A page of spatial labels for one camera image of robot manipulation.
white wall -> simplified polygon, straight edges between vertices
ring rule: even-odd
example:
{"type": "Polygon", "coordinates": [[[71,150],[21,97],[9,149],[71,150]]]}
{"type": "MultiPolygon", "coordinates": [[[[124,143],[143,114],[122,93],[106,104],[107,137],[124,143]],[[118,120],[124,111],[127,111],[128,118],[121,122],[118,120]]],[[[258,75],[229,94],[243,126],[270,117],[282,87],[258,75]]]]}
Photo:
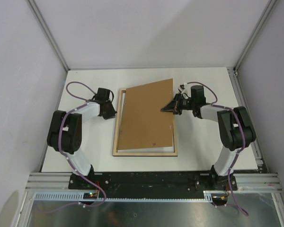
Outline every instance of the white wall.
{"type": "Polygon", "coordinates": [[[29,173],[38,166],[65,76],[27,3],[1,0],[1,226],[10,224],[29,173]]]}
{"type": "Polygon", "coordinates": [[[251,117],[269,169],[284,187],[284,0],[239,69],[251,117]]]}
{"type": "Polygon", "coordinates": [[[268,0],[36,0],[68,66],[234,66],[268,0]]]}

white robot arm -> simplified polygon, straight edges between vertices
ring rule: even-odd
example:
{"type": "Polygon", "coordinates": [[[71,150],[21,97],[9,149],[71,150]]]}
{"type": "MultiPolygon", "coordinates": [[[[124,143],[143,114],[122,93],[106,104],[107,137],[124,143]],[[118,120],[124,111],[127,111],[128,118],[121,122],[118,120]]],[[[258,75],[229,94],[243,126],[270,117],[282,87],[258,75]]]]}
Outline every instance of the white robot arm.
{"type": "Polygon", "coordinates": [[[85,158],[80,146],[82,141],[82,124],[93,117],[102,116],[105,120],[115,118],[116,111],[109,99],[110,90],[99,88],[97,94],[85,103],[83,108],[75,110],[66,117],[62,136],[59,138],[59,130],[65,111],[53,113],[51,126],[47,136],[47,144],[59,151],[58,142],[61,140],[63,154],[74,166],[73,173],[78,172],[88,176],[93,172],[92,165],[85,158]]]}
{"type": "Polygon", "coordinates": [[[211,172],[217,181],[225,180],[229,169],[231,173],[233,172],[232,165],[238,158],[239,151],[248,147],[256,139],[256,133],[246,108],[239,106],[231,109],[207,103],[203,85],[192,86],[191,97],[187,95],[185,85],[181,85],[178,89],[179,93],[161,111],[181,115],[182,110],[192,110],[194,117],[208,119],[219,124],[223,148],[211,172]]]}

purple cable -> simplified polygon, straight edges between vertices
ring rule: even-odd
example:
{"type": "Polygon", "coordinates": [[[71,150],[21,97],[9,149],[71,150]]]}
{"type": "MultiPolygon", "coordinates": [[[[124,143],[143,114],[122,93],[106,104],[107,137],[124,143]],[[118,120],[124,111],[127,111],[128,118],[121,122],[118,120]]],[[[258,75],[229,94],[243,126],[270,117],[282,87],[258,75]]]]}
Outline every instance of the purple cable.
{"type": "Polygon", "coordinates": [[[40,210],[38,207],[36,207],[36,209],[41,213],[50,214],[50,213],[54,213],[56,211],[62,210],[65,207],[72,206],[72,205],[75,205],[75,204],[79,205],[78,202],[71,202],[71,203],[65,204],[64,206],[58,207],[57,209],[54,209],[54,210],[44,211],[44,210],[40,210]]]}
{"type": "MultiPolygon", "coordinates": [[[[92,181],[90,181],[89,179],[87,179],[82,173],[80,173],[79,171],[77,171],[76,167],[75,167],[75,166],[73,165],[73,163],[68,159],[67,155],[63,153],[63,150],[62,150],[62,132],[63,132],[63,127],[64,127],[64,124],[65,124],[66,118],[67,118],[68,115],[70,115],[71,113],[73,113],[73,112],[75,112],[75,111],[77,111],[77,110],[79,110],[79,109],[81,109],[81,108],[83,108],[83,107],[89,105],[87,99],[82,98],[82,97],[75,96],[75,95],[73,95],[73,94],[68,90],[68,86],[69,86],[70,84],[74,84],[74,83],[76,83],[76,84],[81,84],[81,85],[87,87],[93,94],[96,94],[91,88],[89,88],[87,85],[85,85],[85,84],[83,84],[83,83],[81,83],[81,82],[73,81],[73,82],[70,82],[70,83],[68,83],[68,84],[66,85],[66,91],[67,91],[71,96],[73,96],[73,97],[75,97],[75,98],[78,98],[78,99],[81,99],[81,100],[84,100],[84,101],[86,101],[86,103],[83,104],[83,105],[78,106],[77,108],[74,108],[74,109],[68,111],[68,112],[66,113],[66,115],[63,117],[62,122],[61,122],[60,129],[59,129],[58,150],[59,150],[60,154],[62,154],[63,156],[66,157],[66,159],[67,159],[68,163],[70,164],[70,166],[72,167],[72,169],[73,169],[79,176],[81,176],[85,181],[87,181],[87,182],[90,183],[91,185],[93,185],[93,186],[95,186],[96,188],[98,188],[98,189],[103,193],[103,195],[104,195],[104,199],[103,199],[100,203],[98,203],[98,204],[96,204],[96,205],[93,205],[93,204],[91,204],[91,205],[83,204],[83,207],[98,207],[98,206],[102,205],[102,204],[105,202],[105,200],[107,199],[107,195],[106,195],[105,191],[104,191],[100,186],[98,186],[97,184],[95,184],[95,183],[93,183],[92,181]]],[[[59,207],[59,208],[57,208],[57,209],[50,210],[50,211],[42,211],[42,210],[40,210],[39,208],[37,208],[37,210],[40,211],[40,212],[42,212],[42,213],[53,213],[53,212],[56,212],[56,211],[58,211],[58,210],[61,210],[61,209],[65,208],[65,207],[68,207],[68,206],[70,206],[70,205],[75,205],[75,204],[79,204],[79,205],[80,205],[81,203],[78,203],[78,202],[68,203],[68,204],[65,204],[64,206],[61,206],[61,207],[59,207]]]]}
{"type": "Polygon", "coordinates": [[[87,99],[85,99],[85,98],[82,98],[82,97],[79,97],[79,96],[76,96],[76,95],[73,95],[70,91],[69,91],[69,89],[68,89],[68,86],[69,85],[71,85],[71,84],[81,84],[81,85],[83,85],[84,87],[86,87],[88,90],[90,90],[94,95],[96,94],[89,86],[87,86],[86,84],[83,84],[83,83],[81,83],[81,82],[79,82],[79,81],[72,81],[72,82],[69,82],[67,85],[66,85],[66,91],[67,91],[67,93],[68,94],[70,94],[71,96],[73,96],[74,98],[78,98],[78,99],[81,99],[81,100],[84,100],[84,101],[88,101],[87,99]]]}
{"type": "MultiPolygon", "coordinates": [[[[59,130],[59,137],[58,137],[58,149],[59,149],[59,152],[60,152],[63,156],[65,156],[65,157],[67,157],[67,155],[63,153],[61,143],[62,143],[63,126],[64,126],[64,124],[65,124],[66,118],[67,118],[68,115],[70,115],[72,112],[75,112],[76,110],[79,110],[79,109],[81,109],[81,108],[83,108],[83,107],[85,107],[85,106],[87,106],[87,105],[88,105],[88,103],[85,103],[85,104],[83,104],[83,105],[81,105],[81,106],[78,106],[78,107],[75,108],[75,109],[72,109],[72,110],[68,111],[68,112],[66,113],[66,115],[65,115],[65,116],[63,117],[63,119],[62,119],[62,123],[61,123],[60,130],[59,130]]],[[[87,207],[97,207],[97,206],[100,206],[101,204],[103,204],[103,203],[105,202],[106,198],[107,198],[105,191],[104,191],[100,186],[96,185],[95,183],[93,183],[93,182],[91,182],[89,179],[87,179],[87,178],[86,178],[83,174],[81,174],[79,171],[76,171],[76,167],[73,165],[73,163],[72,163],[69,159],[67,159],[67,161],[68,161],[68,163],[70,164],[70,166],[72,167],[72,169],[74,169],[75,172],[76,172],[79,176],[81,176],[85,181],[87,181],[87,182],[90,183],[91,185],[97,187],[97,188],[103,193],[103,195],[104,195],[104,199],[103,199],[100,203],[98,203],[98,204],[96,204],[96,205],[86,205],[86,206],[87,206],[87,207]]]]}
{"type": "MultiPolygon", "coordinates": [[[[218,96],[215,94],[215,92],[214,92],[213,90],[211,90],[211,89],[210,89],[208,86],[206,86],[205,84],[200,83],[200,82],[188,82],[187,84],[200,84],[200,85],[206,87],[208,90],[211,91],[211,93],[214,95],[214,97],[215,97],[215,99],[216,99],[214,102],[211,103],[211,105],[214,106],[214,107],[218,107],[218,108],[223,108],[223,109],[230,110],[231,113],[232,113],[232,115],[233,115],[234,118],[236,119],[236,122],[237,122],[238,127],[239,127],[239,131],[240,131],[240,133],[241,133],[241,137],[242,137],[242,142],[243,142],[243,144],[242,144],[242,148],[237,152],[237,154],[236,154],[236,156],[235,156],[235,158],[234,158],[234,160],[233,160],[233,162],[232,162],[232,164],[231,164],[231,166],[230,166],[230,168],[229,168],[229,170],[228,170],[228,174],[227,174],[227,179],[228,179],[229,188],[230,188],[230,191],[231,191],[233,200],[235,201],[236,205],[228,204],[228,205],[226,205],[226,206],[228,206],[228,207],[236,207],[236,208],[238,208],[245,216],[248,217],[248,216],[249,216],[248,212],[247,212],[246,210],[244,210],[244,209],[239,205],[239,203],[238,203],[238,201],[237,201],[237,198],[236,198],[236,196],[235,196],[234,193],[233,193],[232,186],[231,186],[231,169],[234,167],[235,163],[237,162],[238,157],[239,157],[239,153],[240,153],[242,150],[244,150],[244,148],[245,148],[245,146],[246,146],[244,132],[243,132],[242,126],[241,126],[241,124],[240,124],[240,121],[239,121],[239,119],[238,119],[238,116],[236,115],[236,113],[234,112],[234,110],[231,109],[231,108],[229,108],[229,107],[222,106],[222,105],[214,105],[215,103],[218,102],[218,96]]],[[[223,205],[222,205],[222,206],[217,206],[217,205],[215,205],[214,202],[213,202],[213,205],[214,205],[215,207],[225,207],[225,206],[223,206],[223,205]]]]}

